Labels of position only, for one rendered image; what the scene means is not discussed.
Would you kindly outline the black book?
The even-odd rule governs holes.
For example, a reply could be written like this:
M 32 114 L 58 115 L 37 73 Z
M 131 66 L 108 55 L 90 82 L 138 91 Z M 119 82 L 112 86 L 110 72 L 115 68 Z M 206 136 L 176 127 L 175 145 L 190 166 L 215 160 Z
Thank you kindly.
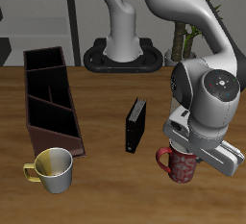
M 146 116 L 145 100 L 136 98 L 125 123 L 125 150 L 128 153 L 134 153 L 141 137 L 145 130 L 145 116 Z

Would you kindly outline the white and yellow mug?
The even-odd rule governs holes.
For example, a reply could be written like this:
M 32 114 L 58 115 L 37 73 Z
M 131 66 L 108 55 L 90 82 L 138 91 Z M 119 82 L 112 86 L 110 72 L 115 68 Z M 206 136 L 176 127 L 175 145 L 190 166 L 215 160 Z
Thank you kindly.
M 66 191 L 72 182 L 73 158 L 69 151 L 54 147 L 42 151 L 33 163 L 23 165 L 27 181 L 42 183 L 53 194 Z

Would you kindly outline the dark grey angular object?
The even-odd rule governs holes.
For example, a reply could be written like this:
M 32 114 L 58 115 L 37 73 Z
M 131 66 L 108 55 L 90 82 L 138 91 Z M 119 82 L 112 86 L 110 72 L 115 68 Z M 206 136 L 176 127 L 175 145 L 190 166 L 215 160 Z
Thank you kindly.
M 10 39 L 8 37 L 0 37 L 0 66 L 3 66 L 12 52 Z

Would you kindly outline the dark brown desk caddy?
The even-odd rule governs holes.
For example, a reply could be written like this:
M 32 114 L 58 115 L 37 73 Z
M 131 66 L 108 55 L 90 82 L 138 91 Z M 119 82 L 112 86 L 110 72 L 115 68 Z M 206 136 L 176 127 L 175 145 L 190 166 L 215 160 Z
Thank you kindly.
M 26 126 L 35 156 L 51 148 L 86 155 L 60 46 L 25 51 Z

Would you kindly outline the white shelf unit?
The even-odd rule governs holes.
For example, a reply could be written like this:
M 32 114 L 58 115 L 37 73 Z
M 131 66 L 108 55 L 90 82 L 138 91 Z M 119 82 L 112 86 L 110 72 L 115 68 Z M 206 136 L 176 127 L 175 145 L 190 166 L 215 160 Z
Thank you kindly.
M 22 66 L 25 51 L 56 46 L 74 65 L 67 0 L 0 0 L 0 37 L 12 47 L 3 66 Z

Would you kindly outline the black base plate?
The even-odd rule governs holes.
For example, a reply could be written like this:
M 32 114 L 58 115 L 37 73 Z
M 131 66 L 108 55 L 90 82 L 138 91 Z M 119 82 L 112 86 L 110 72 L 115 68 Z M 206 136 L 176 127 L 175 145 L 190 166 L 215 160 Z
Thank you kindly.
M 162 67 L 162 53 L 153 46 L 147 37 L 139 39 L 143 54 L 132 62 L 114 62 L 103 54 L 106 39 L 95 39 L 93 46 L 84 54 L 84 66 L 95 73 L 151 73 Z

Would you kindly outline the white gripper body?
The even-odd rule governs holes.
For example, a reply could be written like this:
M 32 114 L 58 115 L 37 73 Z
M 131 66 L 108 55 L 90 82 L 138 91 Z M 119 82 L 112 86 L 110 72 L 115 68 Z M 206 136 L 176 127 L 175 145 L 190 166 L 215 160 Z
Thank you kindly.
M 196 155 L 199 159 L 226 176 L 233 176 L 238 166 L 245 160 L 244 155 L 240 151 L 236 153 L 228 148 L 226 141 L 222 141 L 222 143 L 214 149 L 205 150 L 189 143 L 186 137 L 180 135 L 170 125 L 164 125 L 163 132 L 166 136 L 183 146 L 188 152 Z

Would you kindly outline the red patterned mug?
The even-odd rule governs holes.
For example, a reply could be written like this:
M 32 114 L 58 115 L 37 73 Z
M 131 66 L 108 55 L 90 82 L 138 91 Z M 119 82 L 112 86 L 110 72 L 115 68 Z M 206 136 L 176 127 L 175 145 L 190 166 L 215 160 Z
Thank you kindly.
M 160 161 L 160 157 L 168 155 L 168 165 Z M 161 147 L 156 153 L 156 161 L 171 180 L 178 184 L 185 184 L 192 180 L 197 161 L 197 156 L 192 153 L 181 152 L 170 142 L 168 147 Z

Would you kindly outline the green pot plant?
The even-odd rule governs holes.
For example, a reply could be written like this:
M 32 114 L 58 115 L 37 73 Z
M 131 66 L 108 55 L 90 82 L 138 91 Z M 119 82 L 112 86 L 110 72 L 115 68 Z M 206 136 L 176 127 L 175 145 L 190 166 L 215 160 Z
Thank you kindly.
M 183 22 L 175 21 L 174 24 L 173 45 L 164 54 L 165 66 L 175 66 L 180 61 L 196 58 L 196 54 L 191 51 L 193 40 L 202 34 L 195 26 L 190 25 L 188 30 Z

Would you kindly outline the dark upright post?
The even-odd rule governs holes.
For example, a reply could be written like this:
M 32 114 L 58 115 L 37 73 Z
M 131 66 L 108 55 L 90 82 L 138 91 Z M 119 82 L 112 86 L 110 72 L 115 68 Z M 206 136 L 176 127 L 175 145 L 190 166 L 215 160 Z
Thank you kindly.
M 74 64 L 76 66 L 80 66 L 81 65 L 81 53 L 80 53 L 80 43 L 79 43 L 75 0 L 67 0 L 67 8 L 68 8 L 68 17 L 69 17 L 69 25 L 70 25 L 70 32 L 71 32 Z

